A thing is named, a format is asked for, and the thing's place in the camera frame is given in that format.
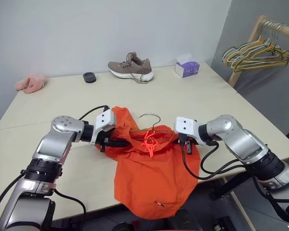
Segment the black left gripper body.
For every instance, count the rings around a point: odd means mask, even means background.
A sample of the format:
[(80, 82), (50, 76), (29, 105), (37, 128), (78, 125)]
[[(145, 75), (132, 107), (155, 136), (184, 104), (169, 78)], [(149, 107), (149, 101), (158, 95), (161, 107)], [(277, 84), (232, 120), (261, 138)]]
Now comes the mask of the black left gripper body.
[(96, 145), (100, 146), (100, 152), (105, 152), (105, 147), (106, 146), (110, 146), (111, 144), (114, 143), (114, 141), (112, 141), (110, 139), (112, 132), (113, 132), (114, 128), (112, 128), (109, 131), (100, 131), (97, 135), (96, 138)]

